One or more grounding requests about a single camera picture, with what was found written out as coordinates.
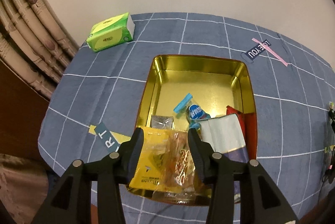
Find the navy white snack box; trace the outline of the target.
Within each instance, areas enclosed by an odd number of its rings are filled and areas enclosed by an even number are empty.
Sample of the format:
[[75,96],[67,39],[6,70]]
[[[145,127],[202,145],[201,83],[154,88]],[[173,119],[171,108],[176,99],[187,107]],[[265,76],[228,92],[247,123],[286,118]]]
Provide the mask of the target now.
[[246,143],[236,114],[201,120],[202,141],[211,145],[214,152],[225,155],[232,161],[249,161]]

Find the yellow Wanlyuan snack bag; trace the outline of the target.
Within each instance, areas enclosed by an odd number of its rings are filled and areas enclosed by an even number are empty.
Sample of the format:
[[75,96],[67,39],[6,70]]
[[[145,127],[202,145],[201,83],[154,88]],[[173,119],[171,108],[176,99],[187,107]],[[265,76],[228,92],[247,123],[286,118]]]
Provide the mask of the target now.
[[153,192],[160,181],[166,143],[169,133],[175,130],[150,127],[141,129],[144,131],[144,143],[135,175],[127,188],[130,192],[144,196],[147,191]]

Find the red snack packet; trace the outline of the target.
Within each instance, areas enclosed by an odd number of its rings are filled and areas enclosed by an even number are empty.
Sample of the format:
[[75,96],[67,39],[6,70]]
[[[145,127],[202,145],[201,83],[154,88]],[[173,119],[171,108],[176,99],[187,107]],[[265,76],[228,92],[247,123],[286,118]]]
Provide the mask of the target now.
[[241,130],[246,143],[246,149],[249,159],[256,159],[257,156],[257,115],[255,112],[245,114],[231,106],[226,106],[226,114],[236,114],[241,126]]

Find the clear bag orange snacks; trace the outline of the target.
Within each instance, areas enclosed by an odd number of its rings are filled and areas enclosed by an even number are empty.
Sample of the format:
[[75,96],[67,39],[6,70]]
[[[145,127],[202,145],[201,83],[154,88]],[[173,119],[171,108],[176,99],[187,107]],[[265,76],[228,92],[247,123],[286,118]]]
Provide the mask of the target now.
[[153,191],[153,200],[195,204],[200,198],[207,198],[208,189],[196,173],[187,132],[169,133],[162,160],[160,181]]

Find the blue candy packet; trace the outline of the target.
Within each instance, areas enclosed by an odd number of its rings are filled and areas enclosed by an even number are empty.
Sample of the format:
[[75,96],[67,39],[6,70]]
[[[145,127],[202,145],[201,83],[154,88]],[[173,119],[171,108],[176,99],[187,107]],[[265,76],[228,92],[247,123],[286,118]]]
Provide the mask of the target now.
[[210,119],[211,116],[206,113],[201,106],[194,100],[192,94],[188,93],[183,100],[173,109],[177,118],[186,115],[189,128],[199,129],[199,121]]

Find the grey clear seed bag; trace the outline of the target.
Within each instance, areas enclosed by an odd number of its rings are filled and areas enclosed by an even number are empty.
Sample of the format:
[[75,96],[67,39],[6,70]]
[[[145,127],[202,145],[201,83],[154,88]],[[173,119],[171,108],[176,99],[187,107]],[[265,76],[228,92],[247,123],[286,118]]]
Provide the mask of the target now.
[[151,116],[151,128],[173,129],[174,118],[172,116]]

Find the blue checked tablecloth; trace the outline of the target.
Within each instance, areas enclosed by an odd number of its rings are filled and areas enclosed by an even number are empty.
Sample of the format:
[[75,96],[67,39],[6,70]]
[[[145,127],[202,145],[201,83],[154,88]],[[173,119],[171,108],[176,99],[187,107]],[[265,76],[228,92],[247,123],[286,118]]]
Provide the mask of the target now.
[[100,161],[120,143],[173,119],[182,135],[190,115],[205,112],[222,125],[227,107],[255,120],[255,158],[298,218],[334,184],[323,181],[334,132],[330,62],[301,43],[263,27],[215,15],[145,13],[132,16],[134,39],[95,52],[83,44],[52,94],[38,149],[62,175],[72,163]]

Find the red gold metal tin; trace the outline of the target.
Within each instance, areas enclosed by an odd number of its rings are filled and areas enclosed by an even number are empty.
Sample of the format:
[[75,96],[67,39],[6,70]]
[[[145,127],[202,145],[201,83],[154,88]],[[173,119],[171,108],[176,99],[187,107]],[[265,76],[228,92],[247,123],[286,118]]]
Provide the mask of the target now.
[[234,161],[255,158],[257,116],[246,65],[209,56],[156,56],[136,126],[144,130],[144,146],[129,192],[172,204],[208,205],[211,189],[198,178],[187,133],[196,129],[214,151]]

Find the beige patterned curtain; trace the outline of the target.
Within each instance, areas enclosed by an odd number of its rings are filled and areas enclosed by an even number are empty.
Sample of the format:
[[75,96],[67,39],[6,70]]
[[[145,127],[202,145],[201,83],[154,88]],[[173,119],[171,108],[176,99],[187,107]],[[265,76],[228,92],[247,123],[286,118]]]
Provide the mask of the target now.
[[1,62],[50,99],[78,46],[45,0],[1,0]]

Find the green tissue pack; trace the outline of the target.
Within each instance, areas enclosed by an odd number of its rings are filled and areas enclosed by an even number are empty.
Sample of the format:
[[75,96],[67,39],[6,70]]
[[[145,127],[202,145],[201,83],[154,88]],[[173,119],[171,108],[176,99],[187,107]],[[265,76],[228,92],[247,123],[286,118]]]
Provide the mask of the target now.
[[96,23],[92,27],[86,43],[94,52],[99,52],[119,44],[131,42],[134,31],[135,24],[131,15],[127,12]]

